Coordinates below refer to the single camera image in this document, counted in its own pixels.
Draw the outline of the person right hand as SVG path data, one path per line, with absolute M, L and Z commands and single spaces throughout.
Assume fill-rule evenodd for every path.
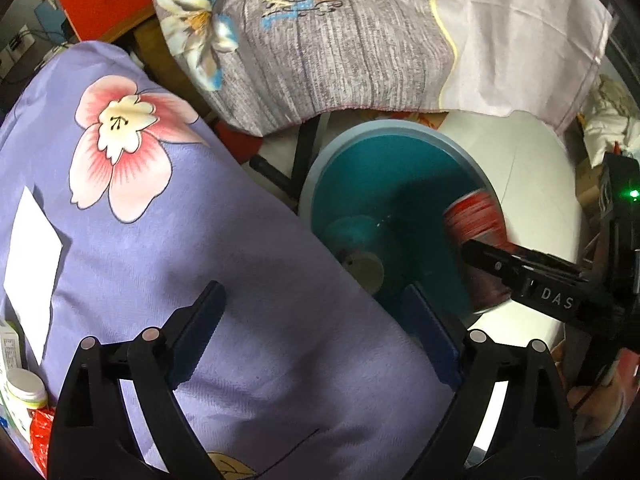
M 606 375 L 593 386 L 578 386 L 567 393 L 567 401 L 575 415 L 574 427 L 578 442 L 603 436 L 625 407 L 625 393 L 620 385 L 618 360 Z

